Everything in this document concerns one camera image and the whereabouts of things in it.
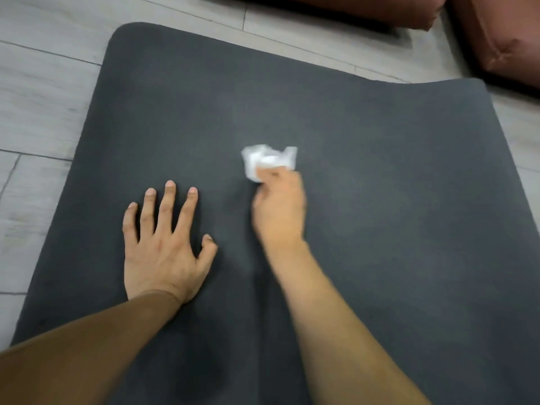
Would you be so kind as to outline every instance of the person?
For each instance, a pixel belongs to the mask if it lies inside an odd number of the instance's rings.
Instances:
[[[298,172],[259,169],[253,227],[293,320],[313,402],[424,405],[334,288],[303,238],[306,196]],[[0,354],[5,404],[92,405],[105,400],[145,344],[202,286],[218,246],[206,234],[198,258],[190,229],[198,192],[191,188],[172,230],[176,186],[165,185],[154,227],[156,191],[148,189],[123,220],[128,301],[27,340]]]

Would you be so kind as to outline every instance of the exercise mat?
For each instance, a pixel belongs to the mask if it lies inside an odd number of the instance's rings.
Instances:
[[[539,236],[481,81],[371,81],[143,23],[109,43],[13,343],[126,300],[123,213],[172,179],[177,209],[199,188],[195,248],[220,251],[109,402],[309,403],[250,223],[258,143],[298,146],[315,257],[434,404],[540,403]]]

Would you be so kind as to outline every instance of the reddish-brown couch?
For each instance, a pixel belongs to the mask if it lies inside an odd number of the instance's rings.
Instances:
[[[446,0],[294,0],[326,10],[429,30]]]
[[[540,0],[450,0],[480,66],[540,88]]]

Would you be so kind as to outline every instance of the wipe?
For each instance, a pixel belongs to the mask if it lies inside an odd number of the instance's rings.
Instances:
[[[257,167],[272,168],[285,166],[289,170],[294,170],[296,166],[295,146],[288,146],[283,152],[270,148],[267,145],[247,146],[242,150],[246,177],[253,182],[260,183],[257,177]]]

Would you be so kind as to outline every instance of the floor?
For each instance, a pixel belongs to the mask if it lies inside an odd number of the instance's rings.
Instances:
[[[469,75],[445,13],[429,32],[383,34],[238,0],[0,0],[0,349],[15,329],[107,41],[132,21],[388,82]],[[540,224],[540,101],[489,89]]]

